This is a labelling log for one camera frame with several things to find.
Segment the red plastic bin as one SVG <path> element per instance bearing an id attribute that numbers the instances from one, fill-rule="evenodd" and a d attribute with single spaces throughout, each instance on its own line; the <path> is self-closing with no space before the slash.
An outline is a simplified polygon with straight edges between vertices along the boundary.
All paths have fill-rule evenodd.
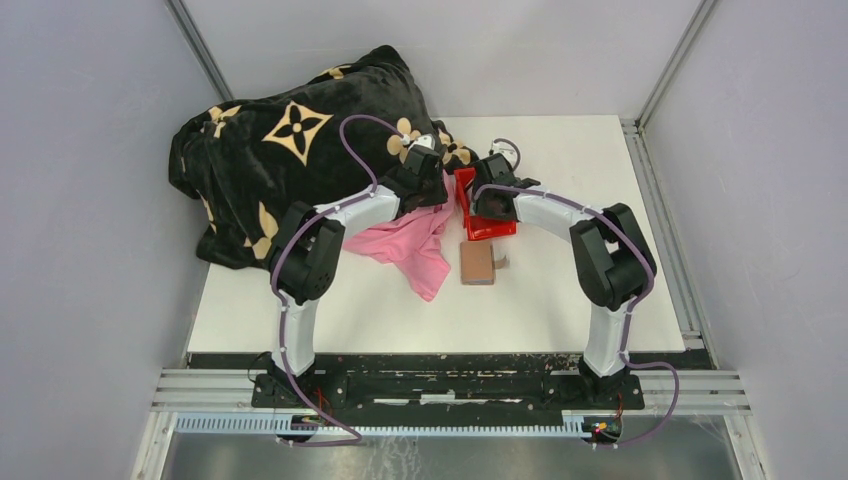
<path id="1" fill-rule="evenodd" d="M 515 221 L 487 219 L 471 213 L 470 192 L 475 178 L 473 168 L 467 167 L 455 170 L 454 178 L 456 199 L 461 209 L 462 227 L 466 232 L 468 241 L 491 240 L 517 233 Z"/>

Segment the tan leather card holder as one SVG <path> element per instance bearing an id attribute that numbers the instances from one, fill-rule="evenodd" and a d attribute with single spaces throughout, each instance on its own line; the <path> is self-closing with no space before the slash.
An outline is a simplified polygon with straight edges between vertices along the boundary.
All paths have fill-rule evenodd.
<path id="1" fill-rule="evenodd" d="M 509 266 L 509 257 L 493 240 L 464 241 L 460 244 L 460 281 L 468 286 L 491 286 L 497 273 Z"/>

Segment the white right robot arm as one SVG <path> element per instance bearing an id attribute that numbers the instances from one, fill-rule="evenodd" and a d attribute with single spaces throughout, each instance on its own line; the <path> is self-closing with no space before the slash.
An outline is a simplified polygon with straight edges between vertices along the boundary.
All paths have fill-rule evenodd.
<path id="1" fill-rule="evenodd" d="M 472 164 L 472 213 L 539 227 L 567 241 L 578 283 L 591 302 L 587 345 L 577 382 L 580 400 L 602 408 L 618 393 L 614 376 L 627 368 L 635 306 L 651 292 L 656 261 L 631 207 L 603 209 L 557 195 L 538 181 L 518 178 L 502 154 Z"/>

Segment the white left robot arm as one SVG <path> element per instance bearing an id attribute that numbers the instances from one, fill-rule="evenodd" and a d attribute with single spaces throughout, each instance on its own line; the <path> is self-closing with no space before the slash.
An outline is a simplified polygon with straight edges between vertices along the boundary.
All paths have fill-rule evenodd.
<path id="1" fill-rule="evenodd" d="M 272 292 L 280 299 L 275 365 L 286 370 L 276 392 L 291 406 L 307 404 L 315 391 L 306 372 L 314 363 L 319 299 L 329 290 L 346 240 L 419 207 L 447 201 L 440 142 L 431 135 L 412 141 L 404 163 L 375 186 L 336 202 L 294 202 L 281 220 L 267 259 Z"/>

